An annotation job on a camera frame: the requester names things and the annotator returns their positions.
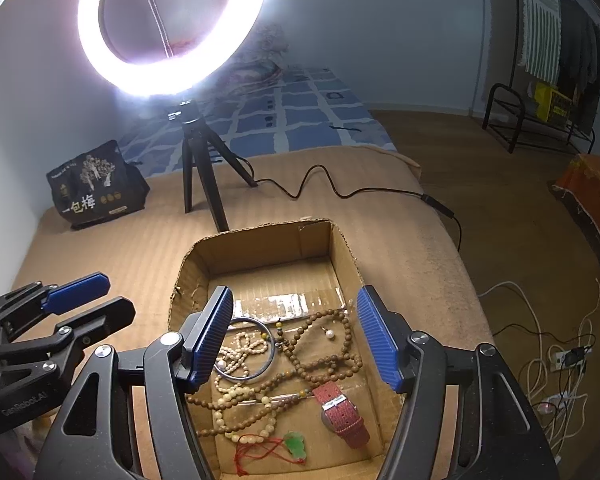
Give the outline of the red strap wristwatch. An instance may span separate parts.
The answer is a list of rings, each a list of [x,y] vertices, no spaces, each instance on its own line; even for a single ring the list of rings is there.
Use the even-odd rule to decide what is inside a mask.
[[[370,440],[363,417],[356,405],[336,382],[325,382],[312,390],[321,405],[322,421],[329,431],[340,437],[349,448],[362,448]]]

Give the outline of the cardboard box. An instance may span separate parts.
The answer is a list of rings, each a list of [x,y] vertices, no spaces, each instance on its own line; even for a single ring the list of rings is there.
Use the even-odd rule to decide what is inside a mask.
[[[402,401],[384,386],[355,312],[363,284],[354,255],[327,219],[270,223],[198,240],[184,257],[171,297],[176,330],[218,286],[233,293],[233,318],[256,318],[271,330],[275,358],[259,378],[235,384],[214,370],[187,407],[218,479],[373,479],[396,428]],[[328,340],[323,327],[336,337]],[[312,390],[336,382],[356,405],[370,440],[362,448],[327,429]],[[235,442],[245,434],[306,439],[304,465],[276,457],[244,461]]]

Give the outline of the yellow box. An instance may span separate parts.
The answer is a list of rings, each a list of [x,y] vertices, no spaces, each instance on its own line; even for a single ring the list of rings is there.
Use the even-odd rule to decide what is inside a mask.
[[[535,116],[541,122],[555,127],[565,127],[569,120],[572,102],[549,84],[537,81],[533,87]]]

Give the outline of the black tripod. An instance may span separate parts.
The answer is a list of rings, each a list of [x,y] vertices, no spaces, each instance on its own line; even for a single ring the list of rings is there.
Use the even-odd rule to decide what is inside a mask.
[[[220,136],[213,131],[194,100],[182,101],[178,108],[169,114],[171,122],[178,122],[183,131],[182,174],[184,211],[193,211],[193,170],[197,169],[204,197],[218,232],[230,229],[222,203],[218,182],[213,169],[209,148],[224,159],[250,188],[258,186],[254,177],[242,166],[240,159],[227,147]]]

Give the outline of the blue bangle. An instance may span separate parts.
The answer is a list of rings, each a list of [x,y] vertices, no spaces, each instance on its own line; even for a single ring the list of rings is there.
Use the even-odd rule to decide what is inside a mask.
[[[268,326],[256,318],[238,316],[227,327],[213,369],[229,382],[250,382],[271,367],[275,352]]]

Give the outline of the hanging clothes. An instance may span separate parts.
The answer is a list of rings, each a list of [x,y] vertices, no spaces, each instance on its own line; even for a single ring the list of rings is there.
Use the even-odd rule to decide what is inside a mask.
[[[585,134],[600,102],[600,26],[577,0],[521,0],[518,65],[571,102],[570,120]]]

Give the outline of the folded quilt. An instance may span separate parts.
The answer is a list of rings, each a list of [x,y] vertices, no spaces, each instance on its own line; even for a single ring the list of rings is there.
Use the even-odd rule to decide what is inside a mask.
[[[228,81],[234,89],[262,86],[276,81],[286,68],[289,42],[275,22],[254,25],[247,39],[230,58]]]

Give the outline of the blue checkered bed sheet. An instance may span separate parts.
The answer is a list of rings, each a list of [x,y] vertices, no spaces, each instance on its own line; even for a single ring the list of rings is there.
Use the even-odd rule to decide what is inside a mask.
[[[245,158],[325,146],[396,149],[386,129],[328,68],[292,66],[266,86],[200,101],[199,107],[211,129]],[[158,100],[123,101],[128,122],[120,150],[146,177],[183,167],[183,130],[168,117],[172,108]]]

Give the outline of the red string jade pendant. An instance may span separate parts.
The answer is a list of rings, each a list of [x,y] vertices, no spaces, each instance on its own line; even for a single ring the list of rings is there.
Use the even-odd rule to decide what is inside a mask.
[[[306,439],[297,431],[289,431],[283,437],[265,437],[262,434],[245,434],[235,442],[234,465],[238,476],[248,476],[244,461],[264,460],[276,457],[287,464],[304,465],[308,459]]]

